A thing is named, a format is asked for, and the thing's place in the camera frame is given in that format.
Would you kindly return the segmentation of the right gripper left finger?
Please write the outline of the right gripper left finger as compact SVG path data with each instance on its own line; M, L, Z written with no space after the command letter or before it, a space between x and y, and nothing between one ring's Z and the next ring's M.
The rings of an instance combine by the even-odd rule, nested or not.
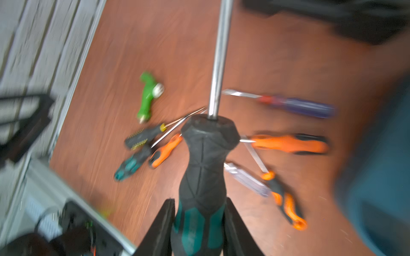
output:
M164 201L133 256L171 256L170 234L175 218L175 200Z

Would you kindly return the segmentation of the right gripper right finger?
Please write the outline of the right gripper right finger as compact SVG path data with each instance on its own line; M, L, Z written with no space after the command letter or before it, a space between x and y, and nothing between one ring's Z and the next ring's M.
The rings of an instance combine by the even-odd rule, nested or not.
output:
M226 200L223 224L224 256L264 256L230 198Z

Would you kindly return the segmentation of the green black screwdriver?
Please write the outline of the green black screwdriver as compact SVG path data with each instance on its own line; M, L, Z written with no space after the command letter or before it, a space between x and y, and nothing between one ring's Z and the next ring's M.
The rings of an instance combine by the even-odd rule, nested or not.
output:
M218 256L224 245L224 162L239 143L234 122L218 115L232 9L233 1L221 2L208 113L192 116L182 127L190 158L171 232L176 256Z
M157 142L157 140L159 140L160 137L162 137L174 125L175 124L171 125L169 128L167 128L163 133L159 134L151 142L146 143L140 147L137 147L136 149L138 151L135 152L133 155L131 155L128 159L122 162L122 164L120 165L120 167L117 169L117 171L114 174L114 179L116 181L123 181L129 178L130 176L132 176L148 160L148 158L152 156L152 154L154 153L154 147L156 146L156 145L154 146L154 143Z

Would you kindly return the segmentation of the clear handle screwdriver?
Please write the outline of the clear handle screwdriver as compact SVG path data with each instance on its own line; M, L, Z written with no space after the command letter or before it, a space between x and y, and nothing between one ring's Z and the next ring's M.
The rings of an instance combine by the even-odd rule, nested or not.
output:
M225 162L224 170L230 173L236 181L240 182L242 185L261 197L269 197L271 195L271 190L266 184L234 163Z

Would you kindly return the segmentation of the orange black curved screwdriver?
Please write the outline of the orange black curved screwdriver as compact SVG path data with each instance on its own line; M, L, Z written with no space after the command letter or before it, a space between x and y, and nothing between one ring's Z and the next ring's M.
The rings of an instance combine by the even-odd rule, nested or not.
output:
M281 213L285 216L285 218L293 228L295 228L296 230L305 230L307 228L306 220L292 193L290 193L286 186L283 185L275 172L269 170L265 166L256 150L250 145L250 143L245 143L245 147L251 154L252 158L255 160L256 164L261 169L263 173L262 179L269 187L275 203Z

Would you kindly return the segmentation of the orange slim screwdriver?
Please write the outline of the orange slim screwdriver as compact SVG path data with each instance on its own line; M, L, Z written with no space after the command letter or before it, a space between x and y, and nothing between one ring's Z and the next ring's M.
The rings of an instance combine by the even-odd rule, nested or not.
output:
M169 133L171 133L172 131L174 131L176 128L178 128L186 119L188 119L190 116L197 114L197 113L201 113L203 114L204 112L207 111L207 107L201 108L197 111L194 111L191 114L188 114L185 117L182 117L169 131L167 131L162 137L160 137L159 140L157 140L157 142L154 143L154 146L158 144L159 141L161 141L163 138L165 138ZM175 134L170 141L159 147L153 154L152 156L149 158L148 160L148 165L150 168L155 169L157 168L162 162L164 162L169 155L172 153L172 151L178 146L178 144L182 141L182 134L180 132L178 132L177 134Z

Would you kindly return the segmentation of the black yellow screwdriver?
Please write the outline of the black yellow screwdriver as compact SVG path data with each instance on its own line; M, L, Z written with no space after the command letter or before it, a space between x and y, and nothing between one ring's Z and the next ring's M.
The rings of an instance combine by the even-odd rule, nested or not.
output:
M140 131L137 131L130 135L125 141L124 144L131 150L136 149L137 147L140 147L146 143L151 142L153 139L155 139L159 134L163 133L167 128L169 128L171 125L178 123L179 121L183 121L190 117L191 114L188 114L178 120L175 120L171 123L165 124L159 124L155 127L152 128L147 128L147 129L142 129Z

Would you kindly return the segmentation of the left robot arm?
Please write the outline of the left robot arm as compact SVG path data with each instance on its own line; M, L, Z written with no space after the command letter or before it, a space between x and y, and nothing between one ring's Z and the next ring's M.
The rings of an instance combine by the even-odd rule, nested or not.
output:
M19 130L5 144L1 144L1 169L6 166L6 161L18 163L51 122L49 110L54 104L54 99L48 94L1 96L1 101L26 98L38 98L38 107L34 113L22 119L11 119L1 123L1 126L19 124Z

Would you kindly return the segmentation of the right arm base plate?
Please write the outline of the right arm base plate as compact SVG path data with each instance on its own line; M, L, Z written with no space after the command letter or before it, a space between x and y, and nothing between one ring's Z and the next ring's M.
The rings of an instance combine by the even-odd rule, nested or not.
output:
M74 201L48 208L34 229L1 247L2 256L123 256L124 246Z

